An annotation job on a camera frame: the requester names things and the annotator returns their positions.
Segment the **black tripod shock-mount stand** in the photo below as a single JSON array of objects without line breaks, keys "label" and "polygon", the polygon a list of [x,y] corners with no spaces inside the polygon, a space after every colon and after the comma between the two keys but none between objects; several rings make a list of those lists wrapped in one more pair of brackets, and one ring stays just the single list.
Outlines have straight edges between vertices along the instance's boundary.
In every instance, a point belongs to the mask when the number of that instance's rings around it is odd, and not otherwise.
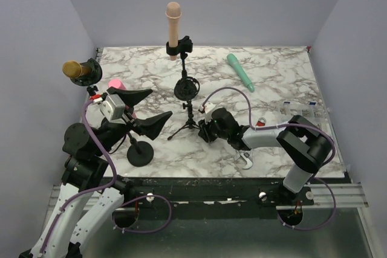
[{"label": "black tripod shock-mount stand", "polygon": [[193,77],[182,77],[175,85],[174,95],[177,99],[183,102],[183,109],[187,110],[188,119],[185,124],[179,128],[175,133],[167,138],[171,140],[177,133],[183,129],[199,129],[199,126],[194,121],[192,100],[198,95],[200,91],[200,83]]}]

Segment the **mint green microphone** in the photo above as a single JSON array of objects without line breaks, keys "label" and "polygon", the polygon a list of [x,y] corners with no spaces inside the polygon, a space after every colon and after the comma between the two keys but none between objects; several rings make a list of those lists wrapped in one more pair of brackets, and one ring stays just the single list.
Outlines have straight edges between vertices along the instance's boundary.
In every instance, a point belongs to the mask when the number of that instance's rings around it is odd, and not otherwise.
[{"label": "mint green microphone", "polygon": [[227,55],[226,58],[227,58],[228,64],[237,73],[237,75],[239,76],[239,78],[243,82],[244,86],[250,92],[254,92],[255,91],[255,87],[254,87],[252,81],[250,80],[250,78],[248,77],[248,75],[246,74],[246,72],[244,71],[244,69],[242,68],[242,66],[240,65],[240,63],[239,63],[238,59],[236,58],[236,56],[234,54],[230,53],[230,54]]}]

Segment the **black round-base clip stand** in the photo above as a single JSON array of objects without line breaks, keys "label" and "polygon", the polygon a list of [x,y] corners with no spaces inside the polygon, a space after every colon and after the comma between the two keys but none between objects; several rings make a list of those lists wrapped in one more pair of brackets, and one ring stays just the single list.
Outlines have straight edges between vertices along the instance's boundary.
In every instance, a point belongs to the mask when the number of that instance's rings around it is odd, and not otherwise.
[{"label": "black round-base clip stand", "polygon": [[180,55],[182,65],[181,79],[179,79],[175,85],[174,94],[177,99],[186,102],[192,100],[200,90],[198,81],[193,77],[189,77],[186,70],[185,60],[192,50],[193,42],[189,36],[185,36],[178,40],[178,45],[174,48],[169,45],[169,42],[166,43],[166,52],[169,56]]}]

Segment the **beige microphone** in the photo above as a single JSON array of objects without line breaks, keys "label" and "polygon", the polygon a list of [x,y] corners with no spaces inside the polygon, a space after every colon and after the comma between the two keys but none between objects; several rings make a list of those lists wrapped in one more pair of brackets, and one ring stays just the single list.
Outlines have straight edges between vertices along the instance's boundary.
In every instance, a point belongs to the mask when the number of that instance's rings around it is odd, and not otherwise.
[{"label": "beige microphone", "polygon": [[181,7],[177,2],[170,2],[166,8],[166,16],[169,24],[169,46],[178,46],[179,21],[181,18]]}]

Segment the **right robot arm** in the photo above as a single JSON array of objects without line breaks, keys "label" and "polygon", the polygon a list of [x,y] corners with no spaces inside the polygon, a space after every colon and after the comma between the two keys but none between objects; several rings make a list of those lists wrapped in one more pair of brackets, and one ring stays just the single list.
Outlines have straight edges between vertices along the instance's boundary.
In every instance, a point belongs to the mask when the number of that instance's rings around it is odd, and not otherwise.
[{"label": "right robot arm", "polygon": [[225,108],[204,106],[199,109],[204,119],[199,121],[198,135],[207,143],[220,138],[238,151],[261,147],[281,147],[293,160],[278,190],[279,200],[287,205],[300,198],[303,186],[329,163],[336,154],[333,139],[301,115],[287,123],[252,128],[238,124]]}]

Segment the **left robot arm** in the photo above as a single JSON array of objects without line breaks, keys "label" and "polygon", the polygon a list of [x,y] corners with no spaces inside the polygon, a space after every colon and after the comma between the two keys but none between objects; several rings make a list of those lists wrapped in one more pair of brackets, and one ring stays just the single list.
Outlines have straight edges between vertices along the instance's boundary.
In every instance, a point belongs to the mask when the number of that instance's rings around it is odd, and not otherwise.
[{"label": "left robot arm", "polygon": [[134,117],[134,106],[151,89],[87,88],[82,121],[70,125],[62,150],[69,155],[54,210],[36,244],[20,257],[83,257],[87,243],[112,213],[134,199],[133,183],[117,174],[111,148],[131,132],[156,139],[172,116]]}]

